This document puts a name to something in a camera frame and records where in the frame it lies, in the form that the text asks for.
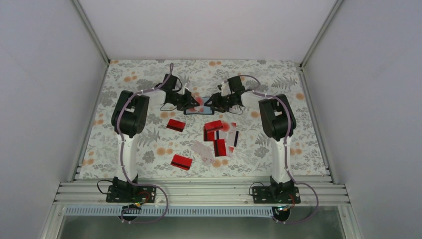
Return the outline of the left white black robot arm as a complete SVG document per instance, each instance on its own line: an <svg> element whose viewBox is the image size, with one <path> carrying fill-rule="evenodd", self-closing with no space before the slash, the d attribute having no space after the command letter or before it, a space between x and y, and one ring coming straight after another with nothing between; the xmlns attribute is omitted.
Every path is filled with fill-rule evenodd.
<svg viewBox="0 0 422 239"><path fill-rule="evenodd" d="M151 106L171 104L178 111L198 107L190 90L183 85L176 90L178 78L166 74L162 83L137 92L124 90L120 93L115 105L111 124L117 133L119 143L119 166L121 170L116 178L123 182L118 194L127 202L138 196L138 173L136 169L137 144L146 125L148 109Z"/></svg>

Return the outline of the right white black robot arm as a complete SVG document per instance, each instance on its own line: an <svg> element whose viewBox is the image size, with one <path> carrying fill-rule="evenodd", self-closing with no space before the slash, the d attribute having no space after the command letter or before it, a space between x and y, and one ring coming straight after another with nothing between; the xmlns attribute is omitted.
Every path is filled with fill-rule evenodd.
<svg viewBox="0 0 422 239"><path fill-rule="evenodd" d="M274 202L281 203L295 186L289 166L290 146L297 123L288 98L284 94L271 95L246 89L240 76L229 78L227 83L229 94L215 93L204 105L220 113L226 113L234 106L260 111L263 131L271 140L273 156L269 195Z"/></svg>

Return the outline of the red card black stripe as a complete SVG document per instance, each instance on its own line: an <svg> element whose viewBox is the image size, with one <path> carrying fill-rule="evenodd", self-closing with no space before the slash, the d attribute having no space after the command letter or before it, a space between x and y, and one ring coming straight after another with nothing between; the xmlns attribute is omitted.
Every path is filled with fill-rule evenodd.
<svg viewBox="0 0 422 239"><path fill-rule="evenodd" d="M172 158L171 165L180 169L189 171L193 160L184 156L175 154Z"/></svg>

